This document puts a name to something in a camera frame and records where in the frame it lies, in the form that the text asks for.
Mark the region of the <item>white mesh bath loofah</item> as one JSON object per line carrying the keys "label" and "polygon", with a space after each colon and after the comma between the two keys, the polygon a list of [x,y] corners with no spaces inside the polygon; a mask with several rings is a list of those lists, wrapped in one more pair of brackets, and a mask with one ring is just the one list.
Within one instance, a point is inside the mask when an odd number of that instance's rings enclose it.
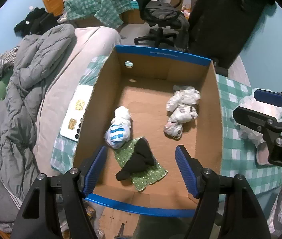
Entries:
{"label": "white mesh bath loofah", "polygon": [[282,107],[257,101],[252,94],[239,101],[238,107],[233,111],[234,125],[239,128],[238,134],[242,139],[250,140],[256,148],[256,161],[260,166],[269,166],[269,149],[263,138],[265,120],[260,115],[273,117],[277,122],[282,122]]}

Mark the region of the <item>green checkered tablecloth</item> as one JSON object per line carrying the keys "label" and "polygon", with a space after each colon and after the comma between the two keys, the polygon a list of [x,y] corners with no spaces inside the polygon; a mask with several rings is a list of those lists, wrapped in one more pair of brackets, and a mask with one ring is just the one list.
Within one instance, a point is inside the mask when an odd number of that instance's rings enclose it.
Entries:
{"label": "green checkered tablecloth", "polygon": [[[82,75],[79,85],[94,85],[107,58],[94,57]],[[258,165],[254,144],[239,136],[239,128],[234,125],[232,118],[233,110],[241,99],[252,94],[252,88],[219,74],[216,74],[216,79],[223,120],[221,175],[233,177],[239,172],[243,173],[255,194],[279,187],[282,185],[282,167]],[[60,133],[57,135],[50,159],[50,165],[54,170],[64,174],[72,168],[77,143],[61,136]]]}

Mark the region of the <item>green sparkly cloth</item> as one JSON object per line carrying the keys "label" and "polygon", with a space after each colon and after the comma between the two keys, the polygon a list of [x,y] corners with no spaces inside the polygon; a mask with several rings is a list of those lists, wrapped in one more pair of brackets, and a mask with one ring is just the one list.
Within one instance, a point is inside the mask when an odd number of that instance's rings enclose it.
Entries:
{"label": "green sparkly cloth", "polygon": [[[134,151],[134,146],[141,137],[130,140],[125,143],[121,148],[114,151],[114,157],[120,167],[123,167],[125,163],[130,159]],[[145,171],[135,173],[131,175],[131,182],[134,184],[135,189],[138,192],[143,191],[148,185],[152,185],[168,174],[166,170],[157,160],[155,159],[155,165],[149,166]]]}

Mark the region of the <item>black sock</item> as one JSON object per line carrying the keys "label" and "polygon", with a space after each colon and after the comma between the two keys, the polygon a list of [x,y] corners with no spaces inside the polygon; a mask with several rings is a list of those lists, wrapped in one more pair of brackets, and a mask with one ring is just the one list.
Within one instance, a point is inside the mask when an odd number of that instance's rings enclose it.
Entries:
{"label": "black sock", "polygon": [[149,143],[145,138],[140,138],[134,145],[133,153],[123,168],[116,173],[116,179],[123,181],[129,179],[132,174],[147,170],[154,166],[156,161],[153,157]]}

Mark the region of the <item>blue striped white sock ball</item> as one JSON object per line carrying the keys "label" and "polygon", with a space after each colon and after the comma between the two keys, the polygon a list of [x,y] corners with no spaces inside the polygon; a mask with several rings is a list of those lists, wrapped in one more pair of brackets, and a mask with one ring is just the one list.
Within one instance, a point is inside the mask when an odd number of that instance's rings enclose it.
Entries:
{"label": "blue striped white sock ball", "polygon": [[114,118],[108,130],[105,132],[104,139],[113,149],[119,149],[131,137],[131,115],[129,109],[120,106],[114,111]]}

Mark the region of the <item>crumpled white patterned cloth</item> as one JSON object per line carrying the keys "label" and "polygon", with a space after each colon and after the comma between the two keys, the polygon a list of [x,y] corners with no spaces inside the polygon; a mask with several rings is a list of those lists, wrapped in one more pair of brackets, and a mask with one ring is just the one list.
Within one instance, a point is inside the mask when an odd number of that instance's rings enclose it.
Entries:
{"label": "crumpled white patterned cloth", "polygon": [[164,126],[164,133],[179,140],[183,134],[183,125],[198,118],[200,92],[192,86],[173,86],[173,96],[166,103],[166,110],[171,113]]}

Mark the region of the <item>silver plastic bag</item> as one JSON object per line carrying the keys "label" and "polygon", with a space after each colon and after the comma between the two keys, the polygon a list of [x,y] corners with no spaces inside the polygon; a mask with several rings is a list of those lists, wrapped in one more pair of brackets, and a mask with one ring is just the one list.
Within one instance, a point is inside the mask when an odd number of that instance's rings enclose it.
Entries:
{"label": "silver plastic bag", "polygon": [[276,197],[267,224],[271,238],[279,238],[282,234],[282,189]]}

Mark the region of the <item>cardboard box with blue rim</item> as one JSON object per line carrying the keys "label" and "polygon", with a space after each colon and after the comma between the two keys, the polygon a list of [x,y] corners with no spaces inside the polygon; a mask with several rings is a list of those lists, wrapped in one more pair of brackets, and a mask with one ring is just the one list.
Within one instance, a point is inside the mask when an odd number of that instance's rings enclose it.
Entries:
{"label": "cardboard box with blue rim", "polygon": [[[174,85],[189,85],[200,92],[198,118],[187,123],[180,140],[164,134],[166,103]],[[138,192],[130,181],[115,175],[120,167],[114,152],[107,159],[88,201],[140,215],[191,217],[198,200],[187,191],[175,160],[179,145],[204,167],[219,173],[223,151],[223,125],[219,91],[210,59],[166,49],[117,45],[95,83],[81,126],[74,156],[78,167],[98,147],[118,106],[129,109],[132,137],[143,136],[156,160],[168,171],[160,181]]]}

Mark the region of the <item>grey quilted comforter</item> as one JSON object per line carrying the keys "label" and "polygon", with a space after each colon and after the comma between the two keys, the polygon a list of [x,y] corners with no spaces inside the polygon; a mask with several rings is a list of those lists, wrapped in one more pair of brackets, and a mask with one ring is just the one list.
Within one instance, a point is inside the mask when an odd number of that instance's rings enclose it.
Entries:
{"label": "grey quilted comforter", "polygon": [[28,35],[20,43],[6,95],[0,101],[0,230],[12,231],[39,169],[33,153],[37,117],[60,64],[76,42],[70,24],[57,25],[43,35]]}

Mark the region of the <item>beige mattress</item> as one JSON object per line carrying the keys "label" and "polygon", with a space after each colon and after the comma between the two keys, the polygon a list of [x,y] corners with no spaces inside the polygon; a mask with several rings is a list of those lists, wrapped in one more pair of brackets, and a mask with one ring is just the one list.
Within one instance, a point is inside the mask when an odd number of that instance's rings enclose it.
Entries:
{"label": "beige mattress", "polygon": [[59,64],[57,74],[43,98],[36,122],[37,141],[33,149],[39,172],[57,176],[50,165],[53,146],[70,100],[81,76],[96,56],[108,56],[121,43],[119,33],[105,26],[76,28]]}

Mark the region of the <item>large black cabinet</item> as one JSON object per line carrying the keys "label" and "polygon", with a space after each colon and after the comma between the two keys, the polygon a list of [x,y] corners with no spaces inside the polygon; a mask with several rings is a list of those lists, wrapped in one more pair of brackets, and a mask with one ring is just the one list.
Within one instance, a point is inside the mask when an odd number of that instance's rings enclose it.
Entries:
{"label": "large black cabinet", "polygon": [[228,72],[264,8],[275,0],[191,0],[189,51]]}

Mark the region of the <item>black office chair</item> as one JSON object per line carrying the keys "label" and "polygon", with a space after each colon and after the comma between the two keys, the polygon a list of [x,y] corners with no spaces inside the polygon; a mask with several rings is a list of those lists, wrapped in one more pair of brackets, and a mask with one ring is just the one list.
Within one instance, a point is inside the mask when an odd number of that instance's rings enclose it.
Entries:
{"label": "black office chair", "polygon": [[157,25],[158,29],[151,28],[149,35],[135,38],[135,45],[142,41],[153,41],[156,48],[161,43],[165,43],[177,51],[188,51],[190,24],[182,11],[159,0],[137,0],[137,2],[140,18],[150,27]]}

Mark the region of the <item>black clothes pile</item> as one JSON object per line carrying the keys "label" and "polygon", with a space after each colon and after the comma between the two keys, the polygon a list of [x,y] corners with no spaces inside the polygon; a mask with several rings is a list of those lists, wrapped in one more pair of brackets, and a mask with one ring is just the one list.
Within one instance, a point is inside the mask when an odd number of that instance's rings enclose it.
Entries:
{"label": "black clothes pile", "polygon": [[44,8],[36,7],[14,27],[14,33],[20,37],[43,35],[57,25],[58,22],[53,13],[47,12]]}

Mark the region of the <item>green checkered cloth on box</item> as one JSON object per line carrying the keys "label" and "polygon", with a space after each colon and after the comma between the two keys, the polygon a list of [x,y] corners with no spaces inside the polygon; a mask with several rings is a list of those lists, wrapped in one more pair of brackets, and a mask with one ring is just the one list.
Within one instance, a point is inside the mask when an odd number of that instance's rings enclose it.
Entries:
{"label": "green checkered cloth on box", "polygon": [[114,29],[123,24],[120,15],[133,10],[131,0],[66,0],[64,8],[69,21],[94,17]]}

